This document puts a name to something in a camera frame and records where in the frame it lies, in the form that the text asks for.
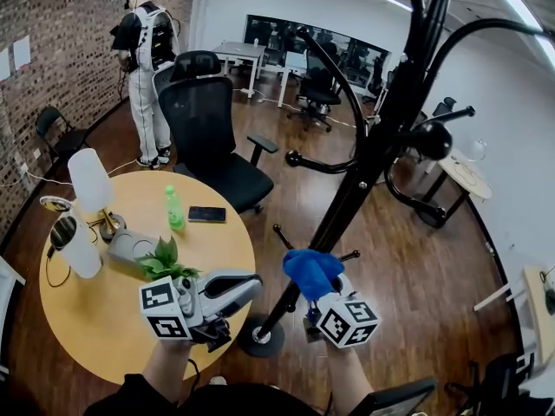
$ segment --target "white wall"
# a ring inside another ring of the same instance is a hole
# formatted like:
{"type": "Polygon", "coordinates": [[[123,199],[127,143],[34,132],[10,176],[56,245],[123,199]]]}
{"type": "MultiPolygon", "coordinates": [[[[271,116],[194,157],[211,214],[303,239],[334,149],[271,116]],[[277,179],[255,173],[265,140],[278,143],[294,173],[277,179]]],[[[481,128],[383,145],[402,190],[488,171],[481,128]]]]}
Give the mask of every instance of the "white wall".
{"type": "MultiPolygon", "coordinates": [[[[209,0],[201,45],[242,41],[247,14],[274,16],[330,29],[393,53],[398,62],[410,13],[378,0],[209,0]]],[[[431,114],[446,96],[457,108],[473,105],[472,119],[449,124],[455,145],[464,139],[487,143],[480,169],[493,198],[474,203],[499,252],[510,281],[523,266],[555,264],[555,73],[480,39],[467,39],[444,63],[426,102],[431,114]]],[[[555,382],[536,380],[534,394],[555,397],[555,382]]]]}
{"type": "Polygon", "coordinates": [[[202,49],[242,42],[247,15],[307,23],[353,36],[393,53],[395,67],[407,40],[410,13],[380,0],[209,0],[202,49]]]}
{"type": "Polygon", "coordinates": [[[481,40],[466,40],[444,63],[425,105],[449,95],[476,115],[448,124],[458,140],[487,143],[479,163],[493,198],[475,204],[492,235],[507,276],[522,265],[555,264],[555,73],[481,40]]]}

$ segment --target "white pants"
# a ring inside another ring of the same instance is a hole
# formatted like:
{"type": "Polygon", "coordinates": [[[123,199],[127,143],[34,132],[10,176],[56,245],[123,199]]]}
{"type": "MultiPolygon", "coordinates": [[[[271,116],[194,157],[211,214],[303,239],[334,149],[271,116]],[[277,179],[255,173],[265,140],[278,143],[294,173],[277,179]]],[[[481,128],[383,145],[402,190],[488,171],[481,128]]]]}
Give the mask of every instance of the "white pants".
{"type": "Polygon", "coordinates": [[[158,157],[158,149],[170,146],[171,143],[170,127],[154,92],[153,72],[139,68],[129,75],[129,100],[142,157],[153,160],[158,157]]]}

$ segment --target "green leaves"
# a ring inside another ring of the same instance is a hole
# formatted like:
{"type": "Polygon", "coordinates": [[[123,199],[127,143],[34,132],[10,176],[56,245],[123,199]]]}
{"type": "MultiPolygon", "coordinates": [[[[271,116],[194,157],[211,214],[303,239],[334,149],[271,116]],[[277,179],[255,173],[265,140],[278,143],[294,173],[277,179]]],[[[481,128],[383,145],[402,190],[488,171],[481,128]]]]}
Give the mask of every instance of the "green leaves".
{"type": "Polygon", "coordinates": [[[182,263],[177,262],[177,244],[172,237],[166,242],[162,237],[156,245],[153,253],[148,253],[143,257],[137,258],[137,263],[143,268],[145,276],[150,280],[161,279],[162,277],[171,276],[172,279],[177,277],[199,277],[199,270],[195,268],[187,268],[182,263]]]}
{"type": "Polygon", "coordinates": [[[161,237],[156,245],[154,255],[165,265],[172,265],[177,262],[177,244],[172,237],[169,242],[165,242],[161,237]]]}

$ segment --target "ceiling light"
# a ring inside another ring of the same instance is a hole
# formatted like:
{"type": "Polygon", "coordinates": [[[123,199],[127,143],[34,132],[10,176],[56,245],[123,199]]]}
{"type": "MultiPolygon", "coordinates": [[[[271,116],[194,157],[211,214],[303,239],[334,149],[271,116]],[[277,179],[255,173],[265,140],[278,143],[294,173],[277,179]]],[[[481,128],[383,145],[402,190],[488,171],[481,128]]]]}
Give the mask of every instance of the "ceiling light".
{"type": "Polygon", "coordinates": [[[392,4],[396,4],[397,6],[399,6],[400,8],[403,8],[404,10],[409,10],[410,12],[413,11],[413,9],[410,6],[407,6],[406,4],[402,4],[400,2],[397,2],[396,0],[385,0],[386,2],[390,2],[392,4]]]}
{"type": "MultiPolygon", "coordinates": [[[[511,8],[513,8],[513,10],[518,14],[520,20],[522,20],[527,26],[535,29],[543,29],[523,0],[506,0],[506,2],[511,5],[511,8]]],[[[545,52],[545,55],[547,55],[547,58],[551,62],[552,66],[555,68],[555,48],[553,47],[553,44],[546,38],[540,36],[536,36],[536,40],[545,52]]]]}

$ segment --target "round wooden table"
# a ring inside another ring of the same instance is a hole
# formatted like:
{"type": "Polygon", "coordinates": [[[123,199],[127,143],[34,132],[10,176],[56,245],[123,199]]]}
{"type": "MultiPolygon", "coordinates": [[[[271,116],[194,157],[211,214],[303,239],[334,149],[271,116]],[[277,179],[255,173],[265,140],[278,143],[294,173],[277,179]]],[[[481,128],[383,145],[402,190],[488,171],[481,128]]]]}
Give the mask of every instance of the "round wooden table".
{"type": "MultiPolygon", "coordinates": [[[[207,185],[172,172],[139,171],[112,178],[114,202],[109,208],[123,216],[130,230],[149,237],[175,237],[179,261],[206,273],[214,269],[240,268],[255,271],[251,240],[232,206],[207,185]],[[189,206],[225,207],[225,224],[186,223],[185,231],[171,231],[165,207],[166,185],[180,195],[186,214],[189,206]]],[[[96,216],[84,216],[88,221],[96,216]]],[[[99,239],[103,259],[99,273],[83,279],[71,271],[66,283],[52,288],[46,278],[49,239],[42,252],[39,285],[42,307],[57,340],[68,354],[88,371],[104,380],[123,383],[127,373],[140,373],[153,351],[156,339],[140,314],[139,287],[147,281],[138,268],[117,263],[99,239]]],[[[49,279],[57,285],[68,274],[61,255],[49,261],[49,279]]],[[[235,339],[250,304],[228,319],[235,339]]],[[[206,345],[193,347],[192,358],[199,370],[215,362],[230,343],[208,353],[206,345]]],[[[194,374],[188,368],[185,377],[194,374]]]]}

